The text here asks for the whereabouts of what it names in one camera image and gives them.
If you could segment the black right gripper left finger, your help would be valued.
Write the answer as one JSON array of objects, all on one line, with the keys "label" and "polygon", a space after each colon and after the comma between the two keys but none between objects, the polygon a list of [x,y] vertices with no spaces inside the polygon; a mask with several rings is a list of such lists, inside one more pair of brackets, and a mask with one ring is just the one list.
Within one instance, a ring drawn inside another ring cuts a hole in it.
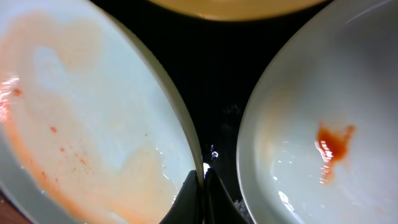
[{"label": "black right gripper left finger", "polygon": [[160,224],[202,224],[200,186],[195,170],[188,173],[171,209]]}]

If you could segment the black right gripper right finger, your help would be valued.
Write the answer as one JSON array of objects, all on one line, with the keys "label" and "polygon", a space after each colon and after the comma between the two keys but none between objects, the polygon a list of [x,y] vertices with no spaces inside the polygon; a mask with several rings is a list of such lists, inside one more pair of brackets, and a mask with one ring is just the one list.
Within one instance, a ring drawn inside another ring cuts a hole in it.
[{"label": "black right gripper right finger", "polygon": [[212,168],[205,174],[204,193],[205,224],[247,224]]}]

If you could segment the light green plate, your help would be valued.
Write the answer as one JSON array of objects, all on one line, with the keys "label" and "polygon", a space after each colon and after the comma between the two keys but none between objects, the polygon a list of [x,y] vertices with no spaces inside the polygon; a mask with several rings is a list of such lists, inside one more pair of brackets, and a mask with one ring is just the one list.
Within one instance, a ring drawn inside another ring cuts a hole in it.
[{"label": "light green plate", "polygon": [[160,223],[191,170],[187,108],[89,1],[1,2],[1,190],[32,223]]},{"label": "light green plate", "polygon": [[255,223],[397,222],[397,2],[333,1],[257,82],[237,143]]}]

